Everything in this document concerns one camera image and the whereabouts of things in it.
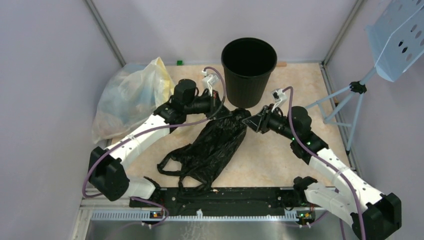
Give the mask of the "black plastic trash bag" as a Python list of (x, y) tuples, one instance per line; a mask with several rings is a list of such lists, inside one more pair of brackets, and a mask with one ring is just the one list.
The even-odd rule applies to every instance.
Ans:
[(237, 108), (229, 117), (209, 121), (193, 143), (169, 152), (157, 164), (158, 172), (179, 177), (181, 196), (205, 195), (244, 141), (247, 126), (242, 120), (250, 116), (247, 109)]

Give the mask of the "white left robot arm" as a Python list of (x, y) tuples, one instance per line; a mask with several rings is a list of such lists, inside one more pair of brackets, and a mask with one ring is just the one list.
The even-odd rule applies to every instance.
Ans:
[[(160, 202), (161, 194), (153, 180), (147, 177), (130, 179), (127, 170), (153, 143), (177, 128), (188, 127), (188, 115), (203, 114), (206, 117), (203, 122), (231, 115), (224, 106), (226, 96), (220, 96), (214, 89), (217, 82), (225, 84), (222, 75), (208, 66), (202, 70), (202, 74), (202, 93), (193, 80), (181, 79), (168, 101), (157, 107), (146, 122), (115, 144), (92, 150), (82, 187), (85, 198), (104, 196), (113, 202), (122, 197), (138, 197), (149, 207)], [(87, 184), (91, 184), (98, 193), (88, 194)]]

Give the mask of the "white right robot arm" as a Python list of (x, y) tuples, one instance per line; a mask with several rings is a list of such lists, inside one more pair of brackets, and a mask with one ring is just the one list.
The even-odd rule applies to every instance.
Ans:
[(402, 227), (402, 202), (394, 193), (384, 194), (358, 176), (336, 156), (311, 128), (308, 110), (293, 105), (286, 90), (273, 91), (274, 103), (265, 105), (243, 123), (256, 133), (273, 131), (291, 140), (294, 155), (331, 181), (334, 190), (313, 177), (294, 179), (293, 200), (324, 208), (351, 227), (361, 240), (385, 240)]

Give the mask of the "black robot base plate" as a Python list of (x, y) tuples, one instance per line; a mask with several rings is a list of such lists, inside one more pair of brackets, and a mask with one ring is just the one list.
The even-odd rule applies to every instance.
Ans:
[(311, 209), (292, 187), (217, 187), (199, 193), (192, 187), (161, 188), (150, 198), (168, 209), (171, 216), (206, 217), (283, 216), (289, 210)]

